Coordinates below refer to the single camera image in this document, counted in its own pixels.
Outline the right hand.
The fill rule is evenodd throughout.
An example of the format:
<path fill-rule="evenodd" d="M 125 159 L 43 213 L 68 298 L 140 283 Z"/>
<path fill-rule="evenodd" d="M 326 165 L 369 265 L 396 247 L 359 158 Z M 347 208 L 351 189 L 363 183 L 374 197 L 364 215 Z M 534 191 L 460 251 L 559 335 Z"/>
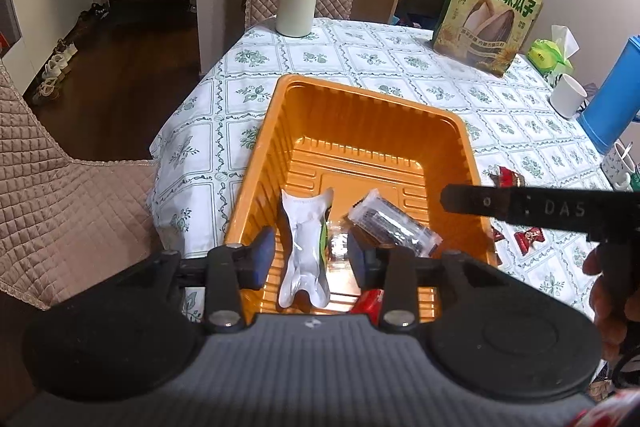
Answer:
<path fill-rule="evenodd" d="M 626 321 L 614 317 L 613 301 L 606 289 L 601 275 L 601 263 L 598 257 L 600 247 L 594 248 L 582 264 L 582 273 L 597 277 L 589 296 L 589 306 L 594 312 L 594 324 L 602 339 L 602 358 L 607 362 L 616 362 L 620 357 L 620 346 L 627 335 Z"/>

